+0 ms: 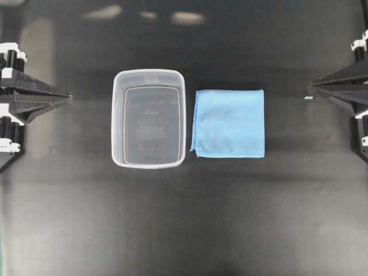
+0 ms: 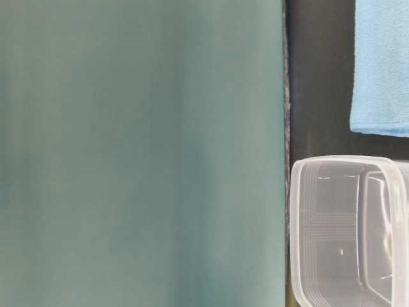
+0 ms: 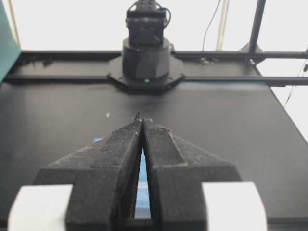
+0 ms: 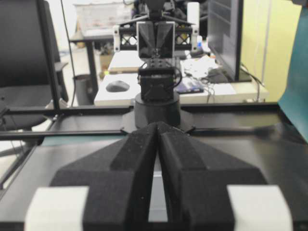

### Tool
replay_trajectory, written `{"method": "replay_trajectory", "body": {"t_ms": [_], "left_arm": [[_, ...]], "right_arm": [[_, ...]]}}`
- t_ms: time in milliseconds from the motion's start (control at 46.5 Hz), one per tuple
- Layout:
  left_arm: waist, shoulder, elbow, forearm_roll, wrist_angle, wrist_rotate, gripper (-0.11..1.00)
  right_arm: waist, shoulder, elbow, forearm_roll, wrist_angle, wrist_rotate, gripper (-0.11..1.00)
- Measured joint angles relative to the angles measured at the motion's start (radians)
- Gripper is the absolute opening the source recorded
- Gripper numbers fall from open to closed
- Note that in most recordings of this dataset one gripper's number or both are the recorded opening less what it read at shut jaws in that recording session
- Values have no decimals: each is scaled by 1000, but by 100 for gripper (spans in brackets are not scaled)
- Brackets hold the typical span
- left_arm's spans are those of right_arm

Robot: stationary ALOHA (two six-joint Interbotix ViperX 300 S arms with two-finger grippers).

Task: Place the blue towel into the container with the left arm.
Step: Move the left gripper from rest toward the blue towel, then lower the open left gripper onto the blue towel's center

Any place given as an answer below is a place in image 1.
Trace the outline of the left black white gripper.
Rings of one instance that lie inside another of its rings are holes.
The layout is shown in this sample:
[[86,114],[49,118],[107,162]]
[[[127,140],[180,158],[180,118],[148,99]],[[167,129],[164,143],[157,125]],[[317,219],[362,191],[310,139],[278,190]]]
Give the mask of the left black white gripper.
[[[1,44],[1,171],[24,153],[25,124],[72,101],[72,94],[18,71],[26,62],[17,43]],[[16,94],[3,84],[10,78],[12,88],[41,95]]]

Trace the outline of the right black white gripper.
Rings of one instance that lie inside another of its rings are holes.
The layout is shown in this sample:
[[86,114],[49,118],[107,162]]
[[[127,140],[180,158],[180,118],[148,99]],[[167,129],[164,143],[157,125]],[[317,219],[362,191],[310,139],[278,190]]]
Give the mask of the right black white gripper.
[[308,93],[317,93],[355,115],[358,152],[367,161],[367,29],[351,43],[351,50],[355,63],[314,80]]

